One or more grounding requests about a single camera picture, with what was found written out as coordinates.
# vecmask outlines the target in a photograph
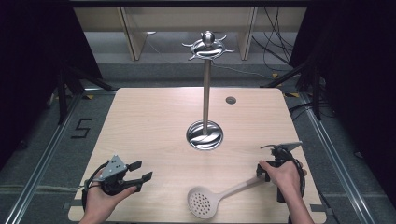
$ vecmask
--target metal pole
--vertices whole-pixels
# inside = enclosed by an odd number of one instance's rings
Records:
[[[204,68],[204,119],[203,119],[203,135],[207,135],[207,122],[209,117],[209,93],[210,93],[210,67],[211,60],[205,59]]]

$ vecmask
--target wooden tabletop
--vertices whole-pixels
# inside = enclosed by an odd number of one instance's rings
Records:
[[[230,105],[226,98],[236,103]],[[298,141],[285,100],[278,89],[211,88],[209,120],[224,132],[223,142],[210,151],[190,146],[186,131],[203,114],[203,88],[137,88],[118,90],[98,137],[81,184],[102,163],[117,154],[125,163],[142,161],[125,180],[153,172],[141,192],[121,202],[110,221],[181,223],[286,223],[289,210],[276,201],[271,182],[238,192],[219,203],[216,215],[200,219],[190,212],[187,194],[196,186],[222,192],[253,177],[259,160],[272,161],[269,149],[260,147]],[[309,164],[301,147],[293,156],[308,171],[304,201],[316,223],[323,212]],[[76,200],[81,198],[81,191]],[[78,221],[81,206],[72,206],[69,218]]]

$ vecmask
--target slotted spoon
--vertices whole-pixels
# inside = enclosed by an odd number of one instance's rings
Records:
[[[242,182],[230,189],[223,191],[222,193],[213,193],[204,187],[195,187],[189,191],[187,195],[187,203],[190,211],[200,218],[211,218],[218,211],[219,202],[236,193],[249,185],[259,182],[261,179],[253,177],[245,182]]]

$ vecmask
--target human arm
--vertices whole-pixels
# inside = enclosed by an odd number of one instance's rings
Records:
[[[259,164],[282,192],[286,205],[290,211],[292,223],[314,223],[306,209],[303,197],[301,196],[300,177],[293,162],[287,161],[278,168],[271,166],[266,161],[260,161]]]
[[[79,223],[99,224],[105,222],[110,217],[117,204],[133,194],[135,191],[136,186],[133,186],[114,196],[110,196],[102,191],[99,182],[93,181],[88,190],[85,213]]]

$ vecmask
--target round metal base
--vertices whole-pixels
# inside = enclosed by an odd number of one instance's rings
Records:
[[[198,150],[212,150],[218,147],[223,140],[223,131],[213,122],[207,122],[207,134],[203,133],[204,123],[199,120],[194,122],[187,130],[186,137],[190,145]]]

